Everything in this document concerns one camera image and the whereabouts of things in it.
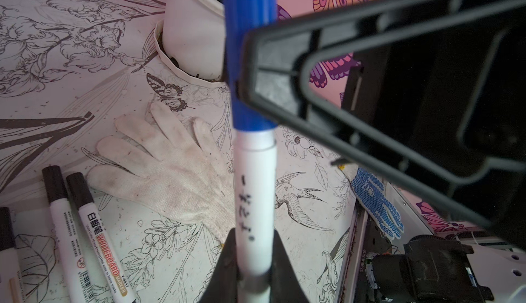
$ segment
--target white cotton glove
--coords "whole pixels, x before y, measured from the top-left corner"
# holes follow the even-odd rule
[[[152,103],[150,111],[162,133],[135,116],[115,121],[150,154],[121,138],[105,137],[97,143],[99,154],[131,173],[99,165],[89,171],[89,185],[177,221],[202,222],[224,243],[235,226],[233,184],[210,128],[194,120],[196,143],[164,103]]]

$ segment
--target whiteboard marker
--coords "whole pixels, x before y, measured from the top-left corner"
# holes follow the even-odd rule
[[[47,200],[51,218],[55,226],[58,251],[64,270],[69,299],[71,303],[95,301],[92,282],[82,255],[78,240],[78,228],[73,221],[71,206],[67,199],[66,186],[59,166],[49,166],[42,170],[46,186]]]
[[[9,208],[0,207],[0,302],[25,302]]]
[[[73,173],[66,178],[66,181],[115,303],[136,303],[135,293],[124,275],[124,269],[109,239],[108,232],[102,224],[98,208],[93,203],[93,196],[84,175]]]
[[[239,303],[269,303],[276,190],[276,124],[238,99],[245,34],[276,20],[276,0],[223,0],[231,92]]]

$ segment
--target black plastic holder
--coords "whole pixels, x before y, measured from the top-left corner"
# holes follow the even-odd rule
[[[352,51],[361,64],[340,109],[310,88],[310,71]],[[375,0],[249,32],[237,94],[524,248],[525,51],[526,0]]]

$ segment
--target bird drawing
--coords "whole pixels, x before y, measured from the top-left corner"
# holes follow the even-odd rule
[[[301,209],[301,205],[299,204],[300,198],[311,198],[318,201],[322,200],[310,193],[312,191],[321,190],[314,188],[298,189],[290,184],[290,179],[300,174],[305,174],[305,172],[287,174],[276,180],[276,204],[274,207],[279,208],[281,205],[285,204],[287,206],[287,212],[289,213],[290,218],[299,224],[316,230],[331,231],[332,229],[323,228],[317,225],[303,211],[303,209]]]
[[[331,267],[330,261],[333,261],[334,264],[338,263],[339,260],[341,260],[344,255],[345,251],[347,250],[347,242],[349,241],[349,230],[350,228],[347,228],[345,233],[340,237],[336,245],[332,248],[331,252],[324,250],[321,254],[325,256],[327,259],[327,265],[325,266],[324,271],[321,273],[321,276],[316,280],[316,283],[319,284],[321,281],[321,278],[325,274],[325,271],[329,270]]]

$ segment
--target leaf drawing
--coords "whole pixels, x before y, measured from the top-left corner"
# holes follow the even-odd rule
[[[318,148],[314,147],[314,146],[310,146],[309,147],[309,153],[315,155],[316,157],[321,157],[323,158],[323,156],[321,155],[320,151],[318,150]]]
[[[12,149],[6,150],[12,154],[0,158],[0,192],[44,150],[93,119],[88,112],[70,118],[0,120],[0,150]]]
[[[103,210],[108,206],[109,202],[112,200],[112,195],[104,193],[101,201],[99,202],[98,210]]]
[[[26,298],[35,297],[38,303],[46,297],[49,275],[56,265],[55,239],[47,236],[17,235],[17,254],[22,261],[22,281]]]
[[[179,293],[177,295],[176,303],[186,303],[186,289],[184,283],[185,267],[183,266],[181,274],[179,274]]]
[[[203,229],[203,224],[201,224],[201,227],[199,227],[199,230],[196,232],[196,235],[195,235],[195,238],[194,240],[192,241],[192,245],[190,246],[190,248],[188,248],[188,253],[186,254],[185,258],[182,260],[181,262],[181,265],[184,266],[186,264],[186,261],[188,260],[188,257],[190,257],[190,254],[192,253],[192,251],[194,250],[194,247],[196,245],[196,242],[197,240],[199,239],[199,235],[201,234],[201,231]],[[177,273],[175,274],[175,277],[174,279],[171,281],[170,285],[168,286],[168,288],[166,289],[164,295],[162,295],[159,303],[164,303],[164,301],[166,300],[166,298],[168,297],[168,295],[170,294],[173,294],[174,292],[172,291],[172,287],[174,286],[175,284],[175,281],[177,280],[177,278],[179,277],[179,275],[182,273],[182,270],[183,270],[183,267],[179,268],[179,271],[177,271]]]
[[[327,187],[329,186],[329,179],[323,166],[320,166],[318,163],[316,163],[314,166],[314,175],[316,175],[316,179],[321,184],[321,186],[327,190]]]
[[[84,148],[84,147],[81,147],[81,151],[84,155],[86,155],[86,157],[88,157],[89,159],[91,159],[92,161],[95,161],[99,164],[102,164],[102,165],[111,165],[111,166],[115,166],[116,168],[121,168],[125,171],[127,171],[126,168],[123,168],[122,166],[120,166],[119,164],[117,163],[114,163],[112,161],[110,161],[109,159],[105,158],[105,157],[102,157],[102,156],[99,156],[99,155],[96,155],[94,153],[92,153],[91,151],[89,151],[88,149]]]
[[[206,291],[214,270],[216,268],[217,260],[219,259],[219,254],[221,253],[222,245],[220,242],[210,233],[208,229],[204,230],[204,241],[206,252],[208,253],[208,260],[210,261],[210,271],[208,271],[205,280],[202,282],[202,287],[199,290],[199,294],[195,297],[194,303],[198,303],[201,299],[202,294]]]

